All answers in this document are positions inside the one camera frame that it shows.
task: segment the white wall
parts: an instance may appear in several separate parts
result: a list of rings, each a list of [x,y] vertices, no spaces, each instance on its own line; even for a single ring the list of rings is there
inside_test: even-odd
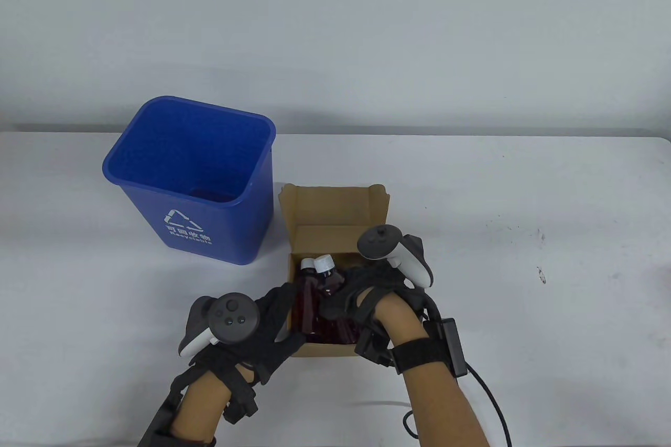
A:
[[[125,124],[162,94],[284,131],[659,129],[671,0],[0,0],[5,121]]]

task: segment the table surface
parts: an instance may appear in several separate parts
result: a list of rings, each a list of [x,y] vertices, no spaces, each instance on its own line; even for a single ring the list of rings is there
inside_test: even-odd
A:
[[[238,267],[165,247],[101,173],[117,135],[0,133],[0,443],[125,443],[185,367],[192,301],[285,279],[275,218]],[[367,186],[424,239],[516,447],[671,439],[671,144],[659,138],[279,135],[275,189]],[[460,385],[493,445],[501,426]],[[415,445],[403,380],[292,358],[225,445]]]

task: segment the person's left hand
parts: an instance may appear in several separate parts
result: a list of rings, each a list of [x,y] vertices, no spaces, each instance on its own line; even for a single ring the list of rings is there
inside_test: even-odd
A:
[[[237,344],[208,344],[193,357],[192,363],[205,366],[217,376],[241,365],[254,372],[252,385],[266,384],[273,372],[305,343],[305,336],[298,333],[275,342],[295,298],[296,287],[288,282],[271,289],[256,300],[261,319],[249,339]]]

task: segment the plastic bottle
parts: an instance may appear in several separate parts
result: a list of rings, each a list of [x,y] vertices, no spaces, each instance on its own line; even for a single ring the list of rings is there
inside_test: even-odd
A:
[[[298,293],[296,306],[291,313],[294,330],[305,334],[307,342],[324,342],[323,328],[320,326],[319,292],[317,291],[317,272],[315,261],[304,258],[300,261],[300,271],[296,278]]]
[[[315,258],[317,272],[317,291],[329,297],[340,289],[345,278],[338,272],[331,255],[322,255]],[[328,344],[355,344],[359,338],[359,330],[350,320],[339,319],[333,322],[324,320],[324,342]]]

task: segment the open cardboard box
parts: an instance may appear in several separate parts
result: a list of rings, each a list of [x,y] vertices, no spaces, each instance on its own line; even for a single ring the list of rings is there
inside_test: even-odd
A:
[[[298,187],[288,183],[279,195],[291,243],[288,281],[304,258],[329,253],[339,269],[366,262],[356,242],[370,227],[386,223],[389,195],[383,185]],[[294,356],[354,356],[354,344],[307,343]]]

